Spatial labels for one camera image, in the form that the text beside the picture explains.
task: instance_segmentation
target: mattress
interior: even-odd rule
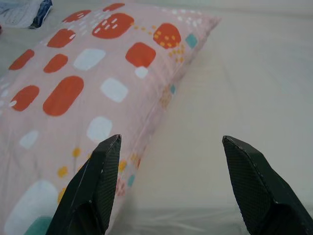
[[[59,19],[86,4],[96,8],[96,2],[57,0],[42,28],[4,29],[0,76]],[[313,215],[313,19],[206,9],[223,20],[152,137],[112,234],[248,234],[232,192],[223,135],[263,152]]]

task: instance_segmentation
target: patterned pillowcase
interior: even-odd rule
[[[149,139],[217,18],[106,3],[63,20],[0,79],[0,233],[49,224],[99,142],[122,135],[114,222]]]

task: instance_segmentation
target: pillowcase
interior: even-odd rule
[[[218,21],[106,3],[66,17],[14,61],[0,80],[1,233],[47,227],[93,149],[121,134],[112,225],[186,66]]]

